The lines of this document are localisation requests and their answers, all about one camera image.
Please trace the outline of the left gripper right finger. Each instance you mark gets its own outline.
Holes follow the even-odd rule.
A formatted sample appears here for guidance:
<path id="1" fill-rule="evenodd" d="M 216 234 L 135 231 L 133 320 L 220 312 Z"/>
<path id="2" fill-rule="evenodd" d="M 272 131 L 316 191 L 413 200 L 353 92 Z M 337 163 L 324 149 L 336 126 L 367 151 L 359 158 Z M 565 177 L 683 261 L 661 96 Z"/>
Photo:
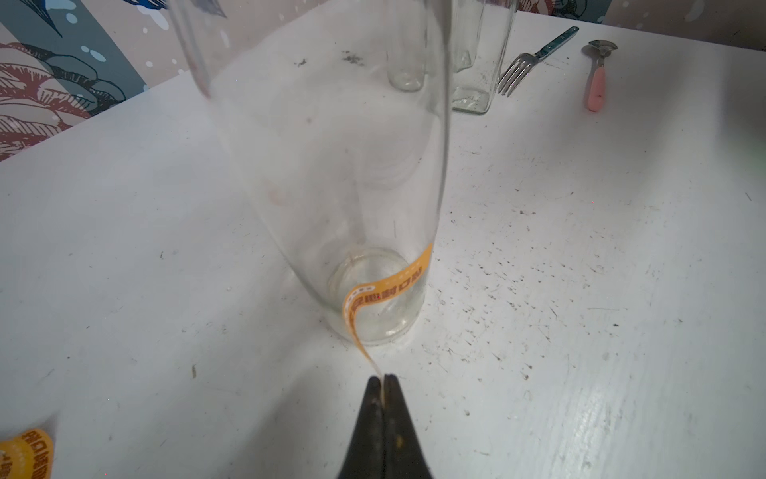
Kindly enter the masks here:
<path id="1" fill-rule="evenodd" d="M 401 384 L 387 374 L 383 399 L 383 477 L 386 479 L 432 479 L 411 419 Z"/>

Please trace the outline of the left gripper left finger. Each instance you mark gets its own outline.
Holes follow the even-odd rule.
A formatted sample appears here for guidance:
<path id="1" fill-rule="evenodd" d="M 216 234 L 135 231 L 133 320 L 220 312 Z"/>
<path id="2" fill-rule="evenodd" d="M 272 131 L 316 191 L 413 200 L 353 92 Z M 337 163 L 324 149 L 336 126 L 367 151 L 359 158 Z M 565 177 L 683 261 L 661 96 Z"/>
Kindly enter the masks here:
<path id="1" fill-rule="evenodd" d="M 382 478 L 384 469 L 384 405 L 382 382 L 368 379 L 338 479 Z"/>

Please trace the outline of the orange label strip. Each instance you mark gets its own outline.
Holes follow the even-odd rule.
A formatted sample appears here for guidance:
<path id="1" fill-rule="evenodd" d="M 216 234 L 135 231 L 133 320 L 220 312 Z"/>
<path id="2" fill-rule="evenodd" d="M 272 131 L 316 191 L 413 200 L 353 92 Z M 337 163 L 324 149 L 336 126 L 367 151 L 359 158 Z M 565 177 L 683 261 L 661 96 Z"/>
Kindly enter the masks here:
<path id="1" fill-rule="evenodd" d="M 431 243 L 426 247 L 422 255 L 420 255 L 416 261 L 407 265 L 405 269 L 386 279 L 379 279 L 379 281 L 373 281 L 372 283 L 363 283 L 362 285 L 355 287 L 355 289 L 351 289 L 342 303 L 342 313 L 347 331 L 350 333 L 356 347 L 380 378 L 384 377 L 384 373 L 375 360 L 370 356 L 359 338 L 356 327 L 357 313 L 359 313 L 363 307 L 378 305 L 379 303 L 385 303 L 385 301 L 392 301 L 392 299 L 397 299 L 400 295 L 404 295 L 404 293 L 413 289 L 413 287 L 423 279 L 425 273 L 427 273 L 432 251 L 433 245 Z"/>
<path id="2" fill-rule="evenodd" d="M 30 429 L 1 442 L 1 479 L 49 479 L 54 441 L 40 429 Z"/>

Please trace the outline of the tall corked glass bottle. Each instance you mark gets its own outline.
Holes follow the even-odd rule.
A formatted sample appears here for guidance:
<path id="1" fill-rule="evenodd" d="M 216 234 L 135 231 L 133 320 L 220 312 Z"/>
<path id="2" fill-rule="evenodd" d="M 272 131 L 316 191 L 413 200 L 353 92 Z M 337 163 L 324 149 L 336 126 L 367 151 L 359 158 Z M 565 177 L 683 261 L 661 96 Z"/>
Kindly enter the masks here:
<path id="1" fill-rule="evenodd" d="M 425 83 L 388 81 L 385 1 L 173 1 L 193 79 L 251 203 L 349 340 L 349 291 L 399 273 L 435 241 L 447 167 L 452 6 L 425 1 Z M 404 333 L 426 277 L 363 307 L 365 344 Z"/>

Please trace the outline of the yellow cap glass bottle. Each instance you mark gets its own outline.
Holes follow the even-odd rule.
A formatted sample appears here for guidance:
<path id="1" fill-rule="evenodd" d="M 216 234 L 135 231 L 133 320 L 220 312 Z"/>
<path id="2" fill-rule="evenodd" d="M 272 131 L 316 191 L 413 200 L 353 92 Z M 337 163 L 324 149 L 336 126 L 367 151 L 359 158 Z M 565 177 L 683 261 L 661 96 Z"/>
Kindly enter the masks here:
<path id="1" fill-rule="evenodd" d="M 385 1 L 386 72 L 397 90 L 421 90 L 426 75 L 428 19 L 425 1 Z"/>

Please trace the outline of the small corked glass bottle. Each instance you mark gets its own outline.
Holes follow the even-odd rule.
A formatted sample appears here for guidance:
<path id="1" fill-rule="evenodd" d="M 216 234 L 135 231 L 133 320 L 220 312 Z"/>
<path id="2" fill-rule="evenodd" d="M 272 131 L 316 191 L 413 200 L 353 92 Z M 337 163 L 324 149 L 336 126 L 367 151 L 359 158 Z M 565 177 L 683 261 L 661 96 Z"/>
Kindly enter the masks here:
<path id="1" fill-rule="evenodd" d="M 483 115 L 500 78 L 517 0 L 458 0 L 453 3 L 452 53 L 455 111 Z"/>

